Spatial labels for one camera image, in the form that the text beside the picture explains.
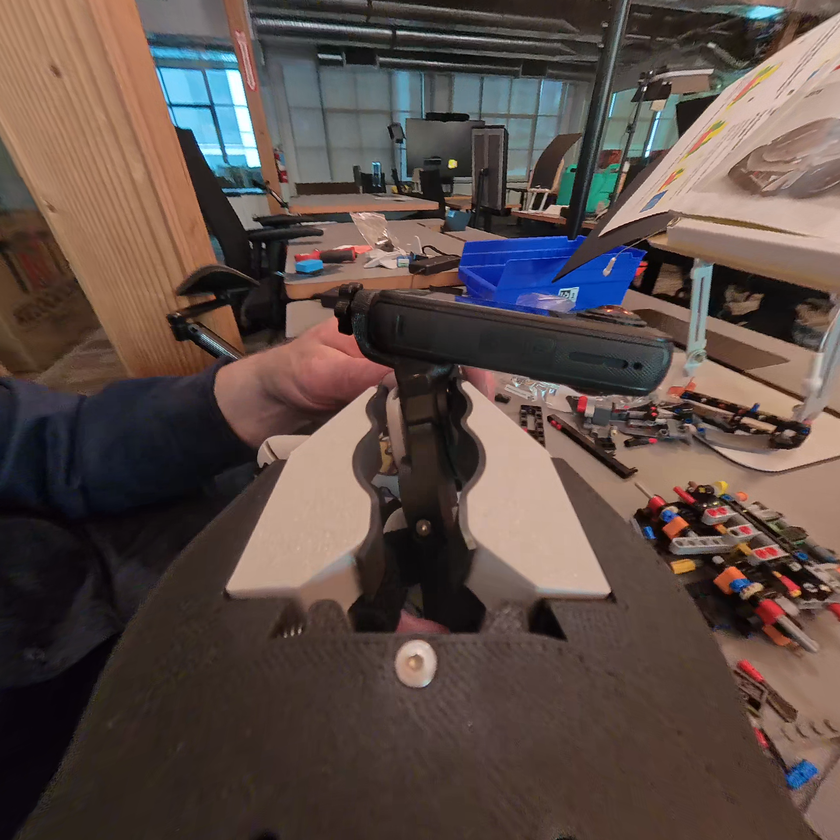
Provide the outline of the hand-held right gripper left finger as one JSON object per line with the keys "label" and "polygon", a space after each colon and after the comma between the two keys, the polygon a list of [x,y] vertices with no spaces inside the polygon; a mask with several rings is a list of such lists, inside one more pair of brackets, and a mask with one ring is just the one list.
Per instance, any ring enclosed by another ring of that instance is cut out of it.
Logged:
{"label": "hand-held right gripper left finger", "polygon": [[291,599],[304,611],[327,600],[349,610],[374,598],[385,572],[381,503],[373,479],[389,391],[364,391],[288,451],[226,593]]}

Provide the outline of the clear bags of lego parts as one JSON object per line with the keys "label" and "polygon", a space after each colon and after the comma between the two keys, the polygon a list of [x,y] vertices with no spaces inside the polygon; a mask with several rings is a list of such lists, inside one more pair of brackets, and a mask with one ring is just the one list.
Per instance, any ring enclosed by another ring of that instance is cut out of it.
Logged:
{"label": "clear bags of lego parts", "polygon": [[516,396],[526,403],[546,403],[560,392],[560,387],[555,383],[512,374],[499,374],[497,385],[503,393]]}

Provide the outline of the long black lego beam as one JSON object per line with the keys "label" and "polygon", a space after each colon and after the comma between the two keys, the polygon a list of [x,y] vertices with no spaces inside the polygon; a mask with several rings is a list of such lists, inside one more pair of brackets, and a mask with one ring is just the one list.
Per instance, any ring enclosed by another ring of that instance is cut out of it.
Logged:
{"label": "long black lego beam", "polygon": [[598,461],[598,463],[609,469],[618,478],[629,480],[637,474],[637,468],[622,463],[593,438],[583,434],[576,427],[564,421],[559,415],[548,415],[547,422],[551,427]]}

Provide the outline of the blue plastic bin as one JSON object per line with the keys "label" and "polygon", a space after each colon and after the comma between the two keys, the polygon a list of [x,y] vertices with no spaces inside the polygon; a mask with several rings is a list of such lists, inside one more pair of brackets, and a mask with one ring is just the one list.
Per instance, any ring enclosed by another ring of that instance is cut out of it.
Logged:
{"label": "blue plastic bin", "polygon": [[512,261],[559,262],[562,266],[585,241],[584,236],[476,239],[464,243],[458,279],[465,287],[489,296],[501,282],[505,266]]}

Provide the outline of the blue bin with square tag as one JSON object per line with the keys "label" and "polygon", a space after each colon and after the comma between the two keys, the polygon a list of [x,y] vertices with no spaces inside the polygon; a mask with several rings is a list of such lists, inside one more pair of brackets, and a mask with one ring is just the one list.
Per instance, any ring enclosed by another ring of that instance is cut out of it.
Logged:
{"label": "blue bin with square tag", "polygon": [[600,255],[556,277],[568,262],[567,257],[528,257],[513,259],[501,268],[493,301],[516,304],[522,296],[541,295],[568,299],[573,311],[604,306],[618,306],[645,259],[638,248],[619,248]]}

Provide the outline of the black card sheet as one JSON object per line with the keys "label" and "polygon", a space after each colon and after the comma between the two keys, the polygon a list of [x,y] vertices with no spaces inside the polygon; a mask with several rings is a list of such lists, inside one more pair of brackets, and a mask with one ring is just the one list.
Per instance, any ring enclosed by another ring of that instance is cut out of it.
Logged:
{"label": "black card sheet", "polygon": [[647,240],[663,232],[666,230],[667,225],[676,219],[677,216],[678,214],[673,211],[655,213],[636,218],[609,231],[606,231],[604,225],[599,224],[585,238],[583,244],[562,265],[552,279],[552,282],[560,281],[574,270],[581,268],[611,250],[631,245],[638,240]]}

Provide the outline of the black cabinet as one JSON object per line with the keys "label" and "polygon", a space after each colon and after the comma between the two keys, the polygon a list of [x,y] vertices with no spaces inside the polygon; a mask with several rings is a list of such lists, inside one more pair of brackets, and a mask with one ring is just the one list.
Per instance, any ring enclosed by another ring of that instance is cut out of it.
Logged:
{"label": "black cabinet", "polygon": [[471,131],[472,207],[503,214],[507,210],[508,129],[501,124]]}

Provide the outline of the long wooden desk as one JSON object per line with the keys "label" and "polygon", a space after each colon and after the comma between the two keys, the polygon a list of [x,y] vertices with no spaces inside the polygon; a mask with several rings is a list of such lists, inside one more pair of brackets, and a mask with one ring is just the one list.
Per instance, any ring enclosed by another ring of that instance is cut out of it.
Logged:
{"label": "long wooden desk", "polygon": [[439,217],[440,206],[422,197],[396,194],[322,194],[294,196],[288,200],[292,214],[310,219],[350,218],[352,214],[372,213],[387,219]]}

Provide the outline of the large black monitor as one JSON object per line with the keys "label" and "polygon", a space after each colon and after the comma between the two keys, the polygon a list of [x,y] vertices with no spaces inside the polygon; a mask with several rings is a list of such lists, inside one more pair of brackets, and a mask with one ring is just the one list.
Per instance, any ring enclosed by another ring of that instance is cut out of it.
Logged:
{"label": "large black monitor", "polygon": [[436,170],[443,179],[470,178],[473,173],[471,135],[483,128],[483,120],[434,121],[407,119],[405,134],[406,174],[415,169]]}

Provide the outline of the black tripod pole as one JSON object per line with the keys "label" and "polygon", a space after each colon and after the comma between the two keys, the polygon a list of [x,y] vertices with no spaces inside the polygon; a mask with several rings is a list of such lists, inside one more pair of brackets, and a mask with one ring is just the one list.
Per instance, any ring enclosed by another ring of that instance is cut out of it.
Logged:
{"label": "black tripod pole", "polygon": [[165,319],[174,339],[193,343],[217,360],[239,361],[245,356],[233,344],[204,326],[200,317],[221,308],[234,309],[258,288],[257,280],[228,266],[210,265],[195,269],[175,290],[180,298],[201,298],[186,308],[169,312]]}

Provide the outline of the tall black pole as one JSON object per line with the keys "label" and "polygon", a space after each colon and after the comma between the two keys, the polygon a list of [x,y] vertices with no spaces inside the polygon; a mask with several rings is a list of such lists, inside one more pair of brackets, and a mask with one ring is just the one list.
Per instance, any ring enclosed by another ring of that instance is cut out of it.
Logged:
{"label": "tall black pole", "polygon": [[591,102],[565,222],[565,234],[568,239],[576,239],[581,234],[631,5],[631,1],[611,2],[611,16],[605,28],[596,66]]}

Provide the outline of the printed paper sheet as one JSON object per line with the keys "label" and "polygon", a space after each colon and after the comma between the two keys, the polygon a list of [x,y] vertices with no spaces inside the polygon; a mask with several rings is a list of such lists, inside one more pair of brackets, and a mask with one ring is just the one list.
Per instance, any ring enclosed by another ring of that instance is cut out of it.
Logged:
{"label": "printed paper sheet", "polygon": [[616,210],[609,231],[636,218],[675,211],[711,173],[772,119],[796,113],[839,120],[839,16],[835,15],[733,82],[699,116],[649,177]]}

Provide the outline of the black office chair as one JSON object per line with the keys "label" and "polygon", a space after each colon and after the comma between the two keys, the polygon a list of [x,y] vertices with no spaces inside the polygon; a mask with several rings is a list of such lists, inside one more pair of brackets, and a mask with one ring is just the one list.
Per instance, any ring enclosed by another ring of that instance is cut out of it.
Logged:
{"label": "black office chair", "polygon": [[289,243],[320,237],[323,231],[312,224],[297,224],[281,217],[269,217],[246,228],[205,161],[189,129],[175,129],[186,169],[208,233],[216,241],[223,264],[250,278],[234,282],[222,300],[230,305],[242,334],[270,330],[283,333],[289,297],[284,273]]}

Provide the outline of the large window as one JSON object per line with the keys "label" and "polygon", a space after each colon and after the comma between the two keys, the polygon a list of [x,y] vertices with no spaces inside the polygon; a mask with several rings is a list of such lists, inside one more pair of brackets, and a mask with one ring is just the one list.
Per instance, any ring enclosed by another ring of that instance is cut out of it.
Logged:
{"label": "large window", "polygon": [[152,45],[150,52],[171,120],[191,131],[218,174],[260,168],[245,84],[233,51]]}

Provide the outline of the wooden post red banner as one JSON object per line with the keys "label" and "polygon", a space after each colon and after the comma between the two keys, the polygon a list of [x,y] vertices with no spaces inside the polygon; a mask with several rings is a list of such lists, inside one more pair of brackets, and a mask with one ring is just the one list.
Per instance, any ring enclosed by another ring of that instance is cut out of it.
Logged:
{"label": "wooden post red banner", "polygon": [[250,16],[246,1],[223,1],[228,32],[238,61],[238,68],[245,86],[248,113],[255,135],[262,179],[269,188],[269,211],[283,209],[279,199],[280,180],[274,146],[266,120],[261,97],[257,60],[250,29]]}

